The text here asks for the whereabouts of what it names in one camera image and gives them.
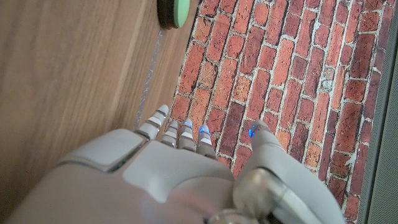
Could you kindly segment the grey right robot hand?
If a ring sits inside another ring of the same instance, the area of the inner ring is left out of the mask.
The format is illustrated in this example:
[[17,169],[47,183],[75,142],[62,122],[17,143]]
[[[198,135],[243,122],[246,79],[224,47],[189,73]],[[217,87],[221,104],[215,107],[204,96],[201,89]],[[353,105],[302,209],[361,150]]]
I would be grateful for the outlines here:
[[9,223],[343,223],[326,185],[288,155],[262,121],[238,176],[206,125],[171,122],[162,105],[136,130],[115,129],[67,154]]

